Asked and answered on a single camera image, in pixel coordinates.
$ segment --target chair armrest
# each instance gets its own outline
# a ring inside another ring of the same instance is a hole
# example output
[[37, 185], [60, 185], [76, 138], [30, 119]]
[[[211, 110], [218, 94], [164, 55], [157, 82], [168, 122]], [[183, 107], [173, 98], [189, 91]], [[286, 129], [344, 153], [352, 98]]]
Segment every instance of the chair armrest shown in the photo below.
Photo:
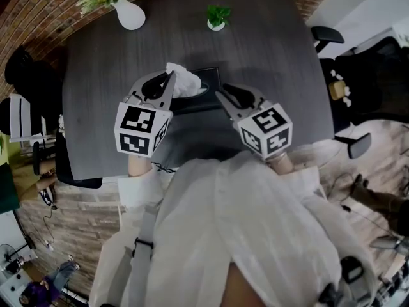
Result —
[[320, 41], [320, 43], [316, 46], [316, 51], [320, 52], [324, 49], [328, 43], [345, 43], [345, 40], [336, 29], [327, 28], [325, 26], [314, 26], [311, 28], [311, 33], [315, 40]]

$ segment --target white vase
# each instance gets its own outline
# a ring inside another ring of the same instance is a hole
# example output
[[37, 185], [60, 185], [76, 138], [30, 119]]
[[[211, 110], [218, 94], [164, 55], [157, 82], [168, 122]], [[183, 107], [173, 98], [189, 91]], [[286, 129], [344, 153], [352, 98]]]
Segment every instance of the white vase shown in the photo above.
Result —
[[140, 28], [145, 23], [145, 13], [141, 7], [128, 0], [118, 0], [112, 4], [118, 14], [118, 19], [126, 29], [133, 30]]
[[210, 24], [210, 20], [207, 21], [207, 26], [212, 30], [212, 31], [220, 31], [224, 26], [226, 25], [226, 23], [222, 23], [218, 26], [213, 26]]

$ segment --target gray pants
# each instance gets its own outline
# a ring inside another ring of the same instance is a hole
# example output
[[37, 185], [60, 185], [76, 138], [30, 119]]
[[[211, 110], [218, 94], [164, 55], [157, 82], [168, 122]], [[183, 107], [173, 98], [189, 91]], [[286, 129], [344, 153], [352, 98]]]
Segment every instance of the gray pants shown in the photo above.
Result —
[[362, 183], [359, 183], [353, 190], [351, 197], [374, 212], [379, 212], [388, 221], [389, 228], [397, 233], [397, 221], [399, 210], [404, 198], [397, 197], [390, 193], [374, 192], [366, 189]]
[[47, 275], [58, 291], [62, 291], [70, 276], [76, 271], [75, 263], [67, 261], [56, 271]]

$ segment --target dark wooden table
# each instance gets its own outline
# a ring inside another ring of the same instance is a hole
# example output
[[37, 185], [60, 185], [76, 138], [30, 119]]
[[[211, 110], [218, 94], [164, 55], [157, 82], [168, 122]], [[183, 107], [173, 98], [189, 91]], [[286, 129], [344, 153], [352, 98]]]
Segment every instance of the dark wooden table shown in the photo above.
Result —
[[[138, 78], [168, 61], [188, 69], [219, 67], [223, 83], [261, 89], [293, 120], [292, 148], [334, 137], [320, 63], [293, 0], [137, 4], [146, 13], [141, 29], [124, 29], [113, 11], [69, 39], [63, 111], [74, 178], [127, 173], [128, 156], [116, 151], [114, 139], [118, 103]], [[220, 32], [206, 25], [209, 4], [232, 9], [230, 25]], [[154, 160], [179, 166], [212, 156], [215, 147], [243, 148], [223, 110], [175, 116]]]

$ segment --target wooden floor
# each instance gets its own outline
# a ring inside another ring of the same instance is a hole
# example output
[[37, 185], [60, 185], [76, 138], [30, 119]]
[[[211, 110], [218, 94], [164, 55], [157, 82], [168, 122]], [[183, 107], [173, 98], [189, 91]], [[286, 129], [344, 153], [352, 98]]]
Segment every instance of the wooden floor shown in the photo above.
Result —
[[[367, 122], [359, 127], [350, 127], [344, 136], [358, 138], [370, 132], [373, 143], [367, 153], [354, 161], [348, 158], [346, 146], [335, 141], [322, 141], [303, 146], [292, 152], [291, 158], [298, 168], [317, 165], [320, 167], [321, 183], [328, 193], [337, 180], [329, 200], [339, 206], [353, 177], [362, 173], [370, 180], [370, 188], [399, 194], [403, 181], [403, 166], [409, 164], [409, 157], [400, 152], [409, 148], [409, 131], [400, 123], [389, 121]], [[58, 210], [51, 219], [45, 219], [54, 238], [54, 251], [43, 245], [43, 240], [53, 241], [48, 233], [43, 217], [50, 216], [49, 207], [38, 199], [25, 203], [17, 213], [27, 233], [36, 242], [38, 259], [35, 264], [44, 274], [53, 271], [67, 254], [72, 254], [81, 265], [80, 271], [69, 282], [73, 291], [89, 295], [98, 257], [103, 242], [119, 230], [118, 190], [116, 182], [103, 183], [98, 190], [79, 189], [58, 183], [56, 196]], [[368, 217], [381, 227], [387, 228], [384, 218], [351, 198], [345, 201], [355, 212]], [[357, 235], [369, 244], [385, 232], [367, 219], [352, 212], [345, 213]], [[393, 251], [371, 249], [378, 274], [385, 274], [395, 259]]]

